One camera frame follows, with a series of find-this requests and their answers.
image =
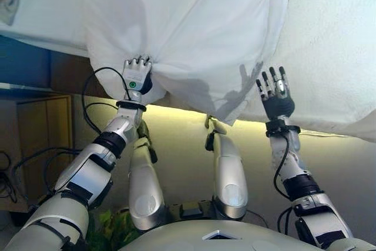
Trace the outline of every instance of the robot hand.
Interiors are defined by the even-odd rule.
[[[137,59],[125,60],[123,76],[127,87],[131,91],[138,91],[141,94],[148,93],[153,86],[150,78],[151,70],[152,59],[149,55],[142,55]]]
[[[278,78],[273,67],[270,67],[269,70],[273,78],[274,87],[269,83],[266,72],[262,73],[267,93],[263,91],[260,80],[256,80],[266,115],[269,120],[277,119],[279,116],[290,117],[295,110],[295,103],[290,96],[286,73],[283,67],[280,67],[281,78]]]

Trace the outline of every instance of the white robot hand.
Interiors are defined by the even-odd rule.
[[[150,78],[152,70],[152,59],[149,55],[142,55],[132,60],[125,60],[123,77],[127,87],[131,91],[138,91],[141,94],[148,93],[153,84]]]

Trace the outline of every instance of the black joint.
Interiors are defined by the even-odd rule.
[[[152,163],[155,164],[156,162],[158,162],[157,153],[155,152],[154,148],[148,146],[147,149],[149,150],[150,160],[152,161]]]
[[[205,149],[207,151],[214,151],[214,132],[207,135]]]
[[[102,132],[95,140],[95,144],[99,144],[109,149],[117,159],[125,148],[124,139],[114,132]]]
[[[295,227],[301,241],[316,246],[315,239],[313,238],[313,235],[306,222],[302,218],[299,218],[299,220],[295,222]]]
[[[298,175],[283,182],[291,201],[308,195],[323,193],[311,175]]]
[[[88,200],[87,199],[84,199],[82,198],[81,196],[79,195],[76,195],[74,194],[72,191],[70,190],[64,190],[62,193],[61,193],[61,198],[69,198],[69,199],[73,199],[81,204],[83,204],[85,207],[88,207]]]
[[[266,136],[269,138],[274,135],[280,135],[281,133],[287,133],[290,130],[300,133],[298,126],[287,126],[284,120],[273,119],[266,123]]]
[[[140,109],[142,112],[146,112],[146,107],[139,103],[129,102],[129,101],[117,101],[117,107],[131,109],[131,110],[138,110]]]
[[[112,179],[110,179],[106,185],[106,187],[102,190],[100,195],[93,201],[93,203],[90,204],[89,210],[96,209],[102,204],[104,198],[107,196],[108,192],[110,191],[111,187],[113,185]]]
[[[316,236],[316,240],[321,244],[322,249],[328,249],[330,244],[336,240],[346,238],[345,234],[341,230],[336,230],[334,232],[327,232],[322,235]]]

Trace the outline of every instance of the green plant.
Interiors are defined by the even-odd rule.
[[[139,237],[129,212],[108,210],[99,215],[99,223],[96,229],[94,215],[90,213],[86,235],[89,251],[116,251]]]

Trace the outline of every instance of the humanoid robot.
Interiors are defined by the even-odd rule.
[[[133,144],[129,169],[129,211],[141,237],[121,250],[319,250],[372,251],[355,239],[328,196],[299,160],[298,126],[290,124],[294,102],[286,74],[273,68],[266,90],[260,91],[269,122],[267,137],[276,170],[274,185],[291,202],[298,216],[300,240],[264,227],[243,223],[248,190],[240,154],[225,128],[208,117],[206,150],[214,152],[214,192],[211,200],[167,205],[153,163],[157,161],[142,113],[142,95],[152,88],[152,62],[142,56],[125,62],[126,96],[117,102],[116,116],[62,172],[53,196],[43,203],[12,238],[6,251],[85,250],[88,209],[98,207],[112,185],[111,171],[125,146]],[[280,177],[287,193],[277,186]]]

